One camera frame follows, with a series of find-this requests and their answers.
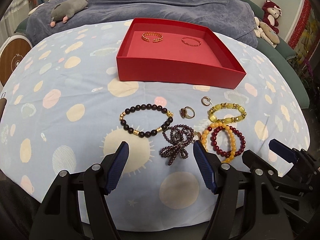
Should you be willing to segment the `brown paper bag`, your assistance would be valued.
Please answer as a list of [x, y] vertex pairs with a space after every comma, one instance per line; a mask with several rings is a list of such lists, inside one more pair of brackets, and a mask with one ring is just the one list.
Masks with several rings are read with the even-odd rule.
[[7, 104], [6, 98], [1, 98], [0, 99], [0, 120], [1, 120], [1, 118], [3, 116], [6, 104]]

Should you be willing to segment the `dark blue velvet blanket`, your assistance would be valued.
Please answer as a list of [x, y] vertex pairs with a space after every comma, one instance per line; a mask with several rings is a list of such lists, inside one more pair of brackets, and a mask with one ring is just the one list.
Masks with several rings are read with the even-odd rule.
[[253, 11], [241, 0], [88, 0], [88, 9], [51, 28], [51, 11], [62, 1], [50, 0], [29, 16], [26, 36], [32, 45], [67, 29], [137, 17], [198, 24], [253, 48], [258, 45]]

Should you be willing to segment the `red monkey plush toy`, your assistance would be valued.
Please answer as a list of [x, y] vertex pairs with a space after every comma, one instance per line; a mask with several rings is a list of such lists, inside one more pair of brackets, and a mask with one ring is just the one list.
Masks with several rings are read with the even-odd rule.
[[279, 34], [278, 18], [282, 15], [280, 6], [271, 0], [266, 0], [263, 7], [264, 16], [263, 22], [266, 23], [276, 34]]

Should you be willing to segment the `purple garnet bead strand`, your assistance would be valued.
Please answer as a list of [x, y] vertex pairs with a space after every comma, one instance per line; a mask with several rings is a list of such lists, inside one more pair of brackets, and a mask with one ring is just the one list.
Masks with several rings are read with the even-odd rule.
[[187, 159], [189, 157], [186, 148], [194, 140], [195, 131], [193, 128], [179, 124], [167, 127], [162, 134], [169, 145], [162, 148], [159, 155], [168, 160], [168, 166], [171, 166], [177, 157], [181, 159]]

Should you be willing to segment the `blue planet print sheet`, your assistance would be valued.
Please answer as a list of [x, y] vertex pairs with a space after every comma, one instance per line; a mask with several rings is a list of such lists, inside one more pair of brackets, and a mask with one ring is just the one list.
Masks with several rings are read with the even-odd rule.
[[[308, 125], [289, 85], [258, 50], [216, 34], [246, 72], [235, 89], [186, 83], [120, 81], [116, 56], [129, 21], [84, 25], [43, 39], [17, 66], [2, 94], [1, 198], [18, 218], [33, 215], [61, 170], [75, 173], [102, 161], [122, 141], [129, 158], [117, 188], [107, 196], [120, 230], [161, 231], [210, 218], [216, 196], [205, 186], [193, 155], [171, 166], [159, 152], [163, 135], [140, 138], [123, 130], [120, 114], [142, 104], [172, 111], [174, 124], [197, 132], [209, 125], [214, 105], [237, 103], [246, 111], [234, 126], [246, 147], [284, 175], [291, 165], [269, 149], [271, 139], [291, 148], [310, 145]], [[195, 111], [182, 119], [180, 109]]]

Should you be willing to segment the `grey mouse plush toy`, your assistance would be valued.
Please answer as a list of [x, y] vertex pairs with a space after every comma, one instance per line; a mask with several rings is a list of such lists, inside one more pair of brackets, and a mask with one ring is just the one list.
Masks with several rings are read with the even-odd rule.
[[65, 0], [54, 7], [51, 12], [50, 26], [55, 27], [57, 22], [65, 24], [76, 13], [88, 8], [88, 0]]

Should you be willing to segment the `red cardboard box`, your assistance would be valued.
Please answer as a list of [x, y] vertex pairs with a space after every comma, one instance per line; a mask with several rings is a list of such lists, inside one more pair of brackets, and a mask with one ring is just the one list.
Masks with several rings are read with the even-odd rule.
[[[145, 42], [142, 33], [163, 35], [158, 43]], [[199, 47], [182, 43], [194, 37]], [[246, 76], [244, 68], [209, 28], [173, 20], [135, 18], [119, 48], [120, 81], [186, 83], [235, 89]]]

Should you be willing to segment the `beige cookie plush toy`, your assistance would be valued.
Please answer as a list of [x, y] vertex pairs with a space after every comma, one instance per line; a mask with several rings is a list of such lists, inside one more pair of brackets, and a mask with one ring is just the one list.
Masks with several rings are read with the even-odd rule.
[[259, 18], [254, 17], [256, 27], [254, 32], [256, 37], [262, 38], [268, 44], [270, 44], [273, 48], [276, 48], [278, 44], [280, 44], [280, 39], [278, 35], [268, 26], [266, 23], [261, 22]]

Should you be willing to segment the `gold hoop earring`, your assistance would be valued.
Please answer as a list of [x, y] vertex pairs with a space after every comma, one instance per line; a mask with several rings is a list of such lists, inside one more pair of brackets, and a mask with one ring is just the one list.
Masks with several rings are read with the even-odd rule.
[[204, 97], [201, 99], [201, 103], [202, 103], [204, 106], [210, 106], [210, 105], [212, 105], [212, 101], [211, 101], [211, 99], [210, 99], [208, 96], [204, 96]]

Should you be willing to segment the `round wooden white device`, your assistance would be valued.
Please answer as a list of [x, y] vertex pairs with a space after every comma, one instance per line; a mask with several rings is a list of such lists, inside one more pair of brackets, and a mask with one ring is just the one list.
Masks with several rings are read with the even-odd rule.
[[7, 83], [13, 71], [32, 47], [31, 42], [23, 35], [11, 36], [2, 44], [0, 56], [0, 78], [2, 86]]

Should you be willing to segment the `rose gold thin bangle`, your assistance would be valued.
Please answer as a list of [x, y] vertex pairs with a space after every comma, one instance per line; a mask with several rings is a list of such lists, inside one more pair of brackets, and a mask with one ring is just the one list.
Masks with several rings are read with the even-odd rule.
[[183, 44], [190, 47], [199, 47], [201, 45], [201, 41], [194, 37], [183, 37], [181, 38]]

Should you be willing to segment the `gold ring red stone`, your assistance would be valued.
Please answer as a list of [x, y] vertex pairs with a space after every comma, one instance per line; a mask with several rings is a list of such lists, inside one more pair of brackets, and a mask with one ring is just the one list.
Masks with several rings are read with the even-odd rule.
[[180, 116], [182, 119], [192, 119], [195, 117], [195, 111], [191, 107], [185, 106], [180, 109]]

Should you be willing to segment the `gold chain bangle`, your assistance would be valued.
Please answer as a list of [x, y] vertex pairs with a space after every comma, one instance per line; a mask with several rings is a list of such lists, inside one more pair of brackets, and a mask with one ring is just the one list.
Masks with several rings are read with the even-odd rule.
[[163, 35], [157, 32], [142, 33], [142, 40], [145, 42], [158, 43], [163, 41]]

